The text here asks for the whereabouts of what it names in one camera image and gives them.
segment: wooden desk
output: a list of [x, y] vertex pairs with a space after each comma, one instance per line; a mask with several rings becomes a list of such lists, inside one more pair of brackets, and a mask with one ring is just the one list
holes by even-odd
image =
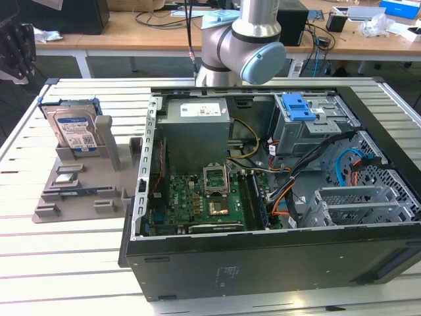
[[[308, 9], [329, 12], [335, 3], [323, 0], [301, 0]], [[407, 20], [391, 16], [398, 22], [414, 24], [414, 20]], [[163, 24], [180, 20], [180, 17], [153, 17], [149, 23]], [[314, 22], [325, 28], [326, 21]], [[197, 26], [201, 19], [195, 19]], [[360, 23], [347, 21], [342, 33], [334, 33], [336, 45], [328, 58], [331, 60], [354, 61], [421, 61], [421, 43], [410, 43], [401, 36], [390, 34], [389, 38], [364, 38], [357, 32]], [[320, 36], [327, 36], [317, 30]], [[196, 55], [201, 55], [201, 31], [192, 28], [193, 48]], [[110, 21], [100, 36], [67, 35], [64, 41], [47, 44], [37, 43], [39, 55], [70, 55], [76, 58], [83, 78], [91, 78], [92, 73], [86, 61], [88, 56], [126, 56], [126, 57], [187, 57], [188, 45], [186, 29], [157, 30], [138, 24], [131, 12], [111, 12]], [[312, 38], [308, 32], [304, 33], [301, 46], [287, 47], [287, 58], [292, 59], [289, 71], [290, 77], [299, 75], [301, 66], [312, 50]], [[132, 68], [136, 65], [131, 58]]]

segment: black box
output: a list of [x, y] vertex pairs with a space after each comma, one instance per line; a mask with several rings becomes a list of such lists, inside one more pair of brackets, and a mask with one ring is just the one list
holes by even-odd
[[285, 46], [300, 46], [309, 10], [299, 0], [282, 0], [276, 18], [281, 24], [281, 38]]
[[326, 23], [326, 29], [329, 32], [341, 33], [347, 20], [347, 15], [329, 14], [329, 19]]
[[98, 35], [110, 18], [107, 0], [64, 0], [61, 11], [32, 0], [18, 0], [18, 5], [18, 20], [44, 31]]

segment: power cord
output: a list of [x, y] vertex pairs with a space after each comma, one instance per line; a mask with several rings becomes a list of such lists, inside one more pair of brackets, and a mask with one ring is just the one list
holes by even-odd
[[[317, 30], [321, 30], [321, 31], [323, 31], [323, 32], [325, 32], [327, 35], [329, 35], [329, 37], [332, 39], [331, 41], [330, 41], [330, 43], [329, 43], [329, 46], [327, 46], [327, 47], [325, 47], [325, 46], [323, 46], [323, 45], [321, 45], [321, 43], [320, 43], [320, 38], [319, 38], [319, 36], [317, 36], [316, 35], [316, 29]], [[322, 51], [323, 52], [323, 54], [324, 54], [324, 56], [323, 56], [323, 64], [322, 65], [324, 65], [324, 63], [325, 63], [325, 61], [326, 61], [326, 57], [328, 56], [328, 53], [335, 47], [335, 45], [336, 45], [336, 39], [335, 39], [335, 37], [332, 35], [332, 33], [330, 33], [329, 31], [327, 31], [327, 30], [325, 30], [325, 29], [323, 29], [323, 28], [321, 28], [321, 27], [319, 27], [319, 26], [317, 26], [317, 25], [314, 25], [313, 23], [310, 23], [308, 20], [307, 20], [307, 28], [305, 28], [304, 29], [304, 31], [306, 31], [306, 32], [308, 32], [308, 33], [310, 33], [310, 35], [311, 35], [311, 37], [312, 37], [312, 42], [313, 42], [313, 47], [312, 47], [312, 51], [311, 51], [311, 53], [310, 53], [310, 55], [309, 55], [309, 57], [308, 57], [308, 59], [306, 60], [306, 62], [305, 62], [305, 64], [303, 65], [303, 67], [302, 67], [302, 69], [301, 69], [301, 72], [300, 72], [300, 75], [303, 73], [303, 71], [307, 68], [307, 66], [309, 65], [309, 62], [310, 62], [310, 60], [311, 60], [311, 58], [312, 58], [312, 56], [313, 56], [313, 54], [314, 54], [314, 51], [316, 50], [316, 47], [317, 47], [317, 55], [316, 55], [316, 57], [315, 57], [315, 60], [314, 60], [314, 62], [316, 63], [316, 68], [315, 68], [315, 70], [314, 70], [314, 73], [313, 73], [313, 76], [316, 76], [316, 69], [317, 69], [317, 66], [318, 66], [318, 56], [319, 56], [319, 53], [320, 53], [320, 51]]]
[[193, 50], [193, 44], [191, 43], [191, 13], [193, 11], [193, 0], [190, 0], [190, 6], [189, 6], [188, 11], [187, 11], [187, 0], [184, 0], [184, 10], [186, 12], [187, 39], [189, 42], [189, 56], [190, 56], [191, 62], [193, 63], [193, 77], [196, 81], [199, 70], [196, 65], [196, 56]]

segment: sticker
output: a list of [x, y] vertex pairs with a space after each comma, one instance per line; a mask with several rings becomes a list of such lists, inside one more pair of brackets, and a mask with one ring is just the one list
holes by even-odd
[[221, 267], [216, 270], [215, 288], [226, 288], [234, 285], [238, 279], [239, 267]]
[[269, 145], [269, 154], [271, 156], [276, 156], [276, 146], [274, 145]]
[[77, 192], [62, 192], [60, 193], [61, 196], [77, 196]]
[[295, 204], [307, 204], [307, 200], [305, 199], [305, 196], [300, 196], [298, 198], [298, 201], [295, 202]]
[[316, 113], [316, 114], [324, 114], [324, 111], [323, 111], [323, 109], [321, 109], [321, 108], [310, 109], [310, 111], [311, 111], [312, 113]]
[[184, 103], [180, 107], [181, 117], [220, 117], [219, 103]]
[[292, 217], [288, 218], [288, 226], [290, 228], [297, 228], [297, 222]]
[[59, 118], [57, 124], [70, 148], [89, 151], [88, 148], [97, 147], [93, 134], [87, 130], [89, 123], [85, 117]]

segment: power supply label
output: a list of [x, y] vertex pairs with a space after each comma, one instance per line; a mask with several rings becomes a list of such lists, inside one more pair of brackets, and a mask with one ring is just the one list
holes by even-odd
[[219, 103], [184, 103], [180, 107], [181, 117], [220, 117]]
[[58, 119], [58, 126], [72, 149], [89, 151], [89, 148], [97, 147], [93, 134], [87, 130], [88, 125], [89, 123], [85, 117]]

